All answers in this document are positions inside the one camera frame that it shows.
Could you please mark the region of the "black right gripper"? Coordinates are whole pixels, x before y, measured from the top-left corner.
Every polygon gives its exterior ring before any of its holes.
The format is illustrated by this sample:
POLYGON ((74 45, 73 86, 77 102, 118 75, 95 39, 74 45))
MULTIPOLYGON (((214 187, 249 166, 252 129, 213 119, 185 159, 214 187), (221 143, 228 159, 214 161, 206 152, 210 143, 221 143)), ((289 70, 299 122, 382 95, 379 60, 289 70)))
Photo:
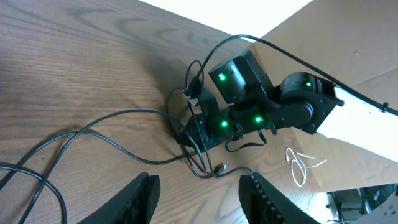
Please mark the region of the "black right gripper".
POLYGON ((185 125, 190 137, 201 152, 229 141, 236 135, 236 128, 227 113, 191 116, 185 125))

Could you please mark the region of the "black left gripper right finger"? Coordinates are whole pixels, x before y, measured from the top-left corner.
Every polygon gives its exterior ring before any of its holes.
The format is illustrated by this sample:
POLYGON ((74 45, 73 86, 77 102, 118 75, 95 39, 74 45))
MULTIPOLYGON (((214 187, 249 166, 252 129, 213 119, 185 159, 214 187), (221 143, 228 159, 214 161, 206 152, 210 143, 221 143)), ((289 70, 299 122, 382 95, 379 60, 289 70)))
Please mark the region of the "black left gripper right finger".
POLYGON ((240 176, 238 195, 249 223, 320 224, 258 172, 240 176))

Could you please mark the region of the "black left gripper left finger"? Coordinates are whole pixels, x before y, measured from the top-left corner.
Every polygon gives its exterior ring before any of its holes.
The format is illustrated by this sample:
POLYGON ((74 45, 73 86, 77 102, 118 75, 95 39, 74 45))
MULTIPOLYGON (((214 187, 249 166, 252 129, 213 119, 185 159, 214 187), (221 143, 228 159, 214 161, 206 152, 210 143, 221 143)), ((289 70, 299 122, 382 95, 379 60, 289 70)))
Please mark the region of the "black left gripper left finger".
POLYGON ((159 199, 159 176, 143 172, 81 223, 149 224, 159 199))

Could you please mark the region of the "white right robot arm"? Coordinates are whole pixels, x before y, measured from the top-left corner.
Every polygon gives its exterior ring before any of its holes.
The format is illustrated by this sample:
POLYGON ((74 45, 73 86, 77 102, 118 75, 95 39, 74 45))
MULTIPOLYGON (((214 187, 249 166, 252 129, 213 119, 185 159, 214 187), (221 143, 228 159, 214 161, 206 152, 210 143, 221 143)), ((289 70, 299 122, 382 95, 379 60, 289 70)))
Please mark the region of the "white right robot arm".
POLYGON ((276 133, 297 128, 397 160, 397 113, 387 104, 307 72, 292 73, 273 85, 248 50, 208 74, 227 106, 220 108, 203 80, 193 79, 183 93, 201 113, 180 130, 180 144, 206 150, 263 129, 276 133))

